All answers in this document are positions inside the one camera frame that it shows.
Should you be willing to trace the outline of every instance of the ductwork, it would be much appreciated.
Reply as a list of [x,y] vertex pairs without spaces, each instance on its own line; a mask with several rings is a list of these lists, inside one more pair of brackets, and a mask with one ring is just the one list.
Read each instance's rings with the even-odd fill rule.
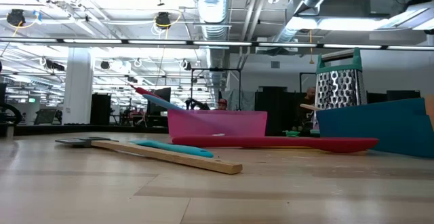
[[[198,0],[197,9],[200,21],[207,24],[222,24],[226,22],[228,14],[228,0]],[[207,41],[222,41],[228,39],[228,28],[224,26],[203,26],[203,38]],[[229,53],[224,49],[207,49],[208,67],[229,67]],[[220,85],[219,75],[211,73],[213,86]]]
[[297,0],[291,0],[289,7],[290,10],[287,12],[289,16],[287,16],[288,23],[286,26],[280,31],[280,33],[274,38],[274,42],[285,43],[291,41],[296,33],[299,31],[298,29],[292,29],[289,26],[291,18],[300,12],[306,11],[308,9],[315,9],[315,12],[318,12],[318,8],[324,0],[301,0],[297,2]]

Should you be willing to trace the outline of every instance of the wooden floor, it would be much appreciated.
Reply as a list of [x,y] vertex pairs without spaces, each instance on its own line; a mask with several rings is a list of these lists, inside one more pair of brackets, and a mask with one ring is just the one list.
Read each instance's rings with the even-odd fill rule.
[[434,223],[434,160],[312,149],[210,149],[241,162],[225,175],[57,138],[0,141],[0,223]]

